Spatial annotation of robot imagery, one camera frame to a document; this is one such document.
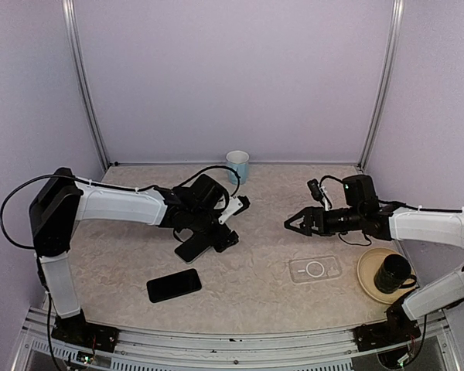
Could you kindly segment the silver-edged black smartphone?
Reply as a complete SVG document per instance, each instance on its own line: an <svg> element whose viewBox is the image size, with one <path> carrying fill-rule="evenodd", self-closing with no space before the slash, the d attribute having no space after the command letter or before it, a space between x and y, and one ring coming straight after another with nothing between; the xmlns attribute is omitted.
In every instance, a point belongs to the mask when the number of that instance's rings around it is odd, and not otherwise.
<svg viewBox="0 0 464 371"><path fill-rule="evenodd" d="M188 240L181 243L175 250L175 254L185 263L190 264L217 241L211 235L195 233Z"/></svg>

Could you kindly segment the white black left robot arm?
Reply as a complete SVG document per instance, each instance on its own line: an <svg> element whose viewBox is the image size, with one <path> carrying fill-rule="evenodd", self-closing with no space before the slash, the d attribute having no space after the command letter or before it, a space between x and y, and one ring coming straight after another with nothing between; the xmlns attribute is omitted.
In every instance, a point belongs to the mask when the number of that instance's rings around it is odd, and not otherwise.
<svg viewBox="0 0 464 371"><path fill-rule="evenodd" d="M75 343L93 335L73 284L68 252L76 223L115 220L183 230L192 235L176 249L186 263L209 248L221 253L239 236L227 221L245 211L247 197L229 193L219 182L200 171L171 189L151 185L128 188L77 178L69 168L58 168L29 207L33 249L61 328Z"/></svg>

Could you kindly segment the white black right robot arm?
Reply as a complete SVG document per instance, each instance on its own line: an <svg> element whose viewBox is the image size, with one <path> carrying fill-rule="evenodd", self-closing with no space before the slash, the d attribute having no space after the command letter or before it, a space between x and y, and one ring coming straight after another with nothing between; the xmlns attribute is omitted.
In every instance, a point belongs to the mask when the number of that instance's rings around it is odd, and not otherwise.
<svg viewBox="0 0 464 371"><path fill-rule="evenodd" d="M464 250L464 209L429 209L378 198L368 175L340 180L346 207L335 209L323 187L313 179L308 187L318 207L309 206L284 222L288 230L305 236L331 237L360 231L377 240L415 240L459 247ZM396 343L407 334L411 321L464 301L464 265L411 292L400 300L395 313L380 326L380 337Z"/></svg>

